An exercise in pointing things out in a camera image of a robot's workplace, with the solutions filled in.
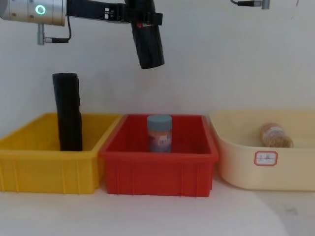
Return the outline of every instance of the table surface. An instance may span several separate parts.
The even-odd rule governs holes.
[[[0,194],[1,236],[314,236],[315,194],[214,180],[209,198]]]

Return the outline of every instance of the yellow bin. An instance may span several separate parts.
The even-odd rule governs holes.
[[[91,194],[103,165],[98,151],[121,115],[82,114],[83,151],[59,151],[56,114],[45,114],[0,140],[0,191]]]

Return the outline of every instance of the jar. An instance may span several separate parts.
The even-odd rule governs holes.
[[[149,149],[151,152],[171,152],[172,149],[172,117],[169,115],[153,115],[147,118]]]
[[[292,148],[293,141],[277,123],[265,124],[260,131],[260,138],[269,148]]]

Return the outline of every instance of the green indicator light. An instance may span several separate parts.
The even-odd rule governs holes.
[[[43,5],[38,5],[35,8],[35,11],[38,15],[44,15],[46,13],[46,8]]]

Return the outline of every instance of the connector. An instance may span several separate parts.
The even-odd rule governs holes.
[[[51,43],[68,43],[68,38],[51,38]]]
[[[262,6],[262,1],[252,0],[252,1],[238,1],[238,6]]]
[[[262,0],[262,7],[263,10],[268,10],[270,7],[270,0]]]

